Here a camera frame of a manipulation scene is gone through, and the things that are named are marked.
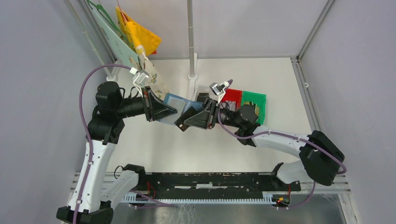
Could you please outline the blue card holder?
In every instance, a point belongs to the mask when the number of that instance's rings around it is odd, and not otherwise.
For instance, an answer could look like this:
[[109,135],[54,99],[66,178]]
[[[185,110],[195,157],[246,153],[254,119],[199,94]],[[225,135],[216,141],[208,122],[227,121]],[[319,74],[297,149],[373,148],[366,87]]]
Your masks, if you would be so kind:
[[180,97],[175,94],[168,93],[165,96],[165,99],[163,101],[166,105],[171,106],[177,110],[176,114],[170,115],[168,117],[165,117],[163,119],[160,119],[159,122],[168,124],[168,125],[174,125],[174,122],[179,119],[179,117],[186,112],[190,107],[193,107],[195,110],[200,109],[203,106],[203,103],[197,102],[197,101],[192,101],[185,99],[183,97]]

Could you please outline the black credit card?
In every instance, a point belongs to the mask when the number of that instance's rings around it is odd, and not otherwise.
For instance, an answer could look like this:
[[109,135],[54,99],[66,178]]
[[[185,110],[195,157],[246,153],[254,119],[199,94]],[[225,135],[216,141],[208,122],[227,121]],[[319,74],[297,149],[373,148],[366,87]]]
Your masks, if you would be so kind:
[[182,131],[185,132],[190,126],[184,124],[184,120],[182,119],[177,119],[174,124]]

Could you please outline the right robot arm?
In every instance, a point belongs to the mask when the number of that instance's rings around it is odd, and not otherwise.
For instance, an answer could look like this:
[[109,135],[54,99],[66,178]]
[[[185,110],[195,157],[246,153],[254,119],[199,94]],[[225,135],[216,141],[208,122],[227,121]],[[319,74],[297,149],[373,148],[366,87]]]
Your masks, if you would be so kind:
[[245,146],[271,148],[296,157],[295,162],[278,163],[271,172],[269,183],[275,190],[282,190],[292,182],[309,180],[330,186],[336,175],[346,173],[344,154],[323,132],[287,133],[270,129],[257,120],[252,105],[242,105],[233,111],[226,103],[216,105],[207,98],[200,108],[186,109],[174,124],[182,131],[189,127],[212,129],[219,124]]

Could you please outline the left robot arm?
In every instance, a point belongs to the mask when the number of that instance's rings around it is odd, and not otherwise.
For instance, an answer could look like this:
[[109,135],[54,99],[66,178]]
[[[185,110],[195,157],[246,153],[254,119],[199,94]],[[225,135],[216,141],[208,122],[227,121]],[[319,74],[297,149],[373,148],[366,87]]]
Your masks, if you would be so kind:
[[156,121],[177,114],[146,86],[141,97],[125,97],[125,90],[117,82],[98,86],[97,105],[86,130],[85,159],[76,188],[68,205],[58,208],[57,219],[68,224],[109,224],[115,208],[132,190],[147,184],[143,166],[127,164],[105,191],[102,190],[106,169],[125,126],[124,119],[145,115]]

